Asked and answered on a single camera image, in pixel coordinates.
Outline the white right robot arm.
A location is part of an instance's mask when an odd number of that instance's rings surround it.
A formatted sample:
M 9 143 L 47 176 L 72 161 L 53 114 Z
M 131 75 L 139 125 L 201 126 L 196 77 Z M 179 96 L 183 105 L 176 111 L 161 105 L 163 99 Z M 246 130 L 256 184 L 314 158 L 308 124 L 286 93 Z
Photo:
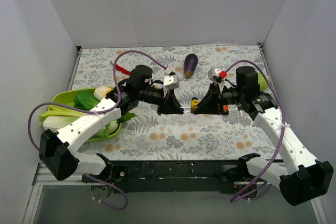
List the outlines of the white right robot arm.
M 242 180 L 262 179 L 279 188 L 283 198 L 292 206 L 325 195 L 334 169 L 328 161 L 319 161 L 286 123 L 277 101 L 262 92 L 254 67 L 236 69 L 236 84 L 225 87 L 227 73 L 211 68 L 212 81 L 205 97 L 192 107 L 194 114 L 228 114 L 229 105 L 240 105 L 259 126 L 276 148 L 284 166 L 262 158 L 257 153 L 239 158 L 237 173 Z

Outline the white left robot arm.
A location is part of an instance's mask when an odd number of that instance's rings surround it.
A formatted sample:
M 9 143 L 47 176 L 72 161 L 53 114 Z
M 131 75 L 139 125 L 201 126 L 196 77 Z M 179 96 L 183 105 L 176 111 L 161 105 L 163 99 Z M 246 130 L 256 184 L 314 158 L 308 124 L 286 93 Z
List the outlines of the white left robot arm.
M 180 84 L 177 74 L 166 68 L 161 81 L 163 87 L 157 89 L 151 86 L 152 73 L 148 66 L 136 66 L 89 114 L 41 135 L 39 158 L 57 180 L 73 174 L 90 174 L 100 182 L 108 181 L 112 175 L 110 161 L 102 154 L 88 155 L 79 153 L 78 149 L 103 127 L 136 108 L 140 101 L 157 105 L 158 114 L 183 114 L 174 94 Z

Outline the orange padlock black keys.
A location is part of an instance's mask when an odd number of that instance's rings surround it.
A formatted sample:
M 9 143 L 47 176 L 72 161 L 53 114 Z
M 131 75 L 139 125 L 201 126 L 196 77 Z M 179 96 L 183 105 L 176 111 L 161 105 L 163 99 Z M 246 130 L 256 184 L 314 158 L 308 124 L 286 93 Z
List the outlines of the orange padlock black keys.
M 239 111 L 240 115 L 243 116 L 244 114 L 243 114 L 243 109 L 242 109 L 242 107 L 241 107 L 241 106 L 238 106 L 237 108 L 238 108 L 238 111 Z

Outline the yellow padlock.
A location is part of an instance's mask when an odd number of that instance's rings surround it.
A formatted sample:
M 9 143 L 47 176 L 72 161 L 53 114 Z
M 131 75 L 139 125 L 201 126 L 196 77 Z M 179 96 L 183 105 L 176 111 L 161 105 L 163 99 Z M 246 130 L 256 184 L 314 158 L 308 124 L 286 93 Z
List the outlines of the yellow padlock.
M 199 101 L 198 98 L 193 97 L 193 98 L 191 99 L 191 106 L 198 106 L 199 102 L 200 102 L 200 101 Z

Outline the small brass padlock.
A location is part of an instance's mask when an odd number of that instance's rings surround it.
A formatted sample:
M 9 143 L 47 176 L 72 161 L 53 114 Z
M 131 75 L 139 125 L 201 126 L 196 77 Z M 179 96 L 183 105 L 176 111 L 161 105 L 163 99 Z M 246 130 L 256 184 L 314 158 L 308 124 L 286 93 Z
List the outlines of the small brass padlock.
M 181 109 L 184 113 L 197 114 L 198 106 L 182 106 Z

